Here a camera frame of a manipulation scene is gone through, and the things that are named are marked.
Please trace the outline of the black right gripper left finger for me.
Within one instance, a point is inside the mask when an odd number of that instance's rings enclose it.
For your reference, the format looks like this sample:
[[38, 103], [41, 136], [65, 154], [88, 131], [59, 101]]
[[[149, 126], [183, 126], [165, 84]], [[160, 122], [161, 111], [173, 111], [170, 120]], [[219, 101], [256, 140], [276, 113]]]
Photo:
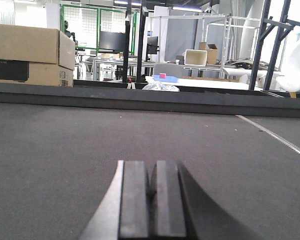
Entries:
[[79, 239], [147, 239], [150, 236], [147, 191], [144, 162], [119, 160], [102, 201]]

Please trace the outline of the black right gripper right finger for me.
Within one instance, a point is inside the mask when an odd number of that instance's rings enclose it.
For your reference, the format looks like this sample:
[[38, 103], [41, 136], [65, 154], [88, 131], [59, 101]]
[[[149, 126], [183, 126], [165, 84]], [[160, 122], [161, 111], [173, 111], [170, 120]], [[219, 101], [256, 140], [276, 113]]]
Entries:
[[151, 191], [153, 240], [259, 239], [213, 200], [182, 163], [157, 161]]

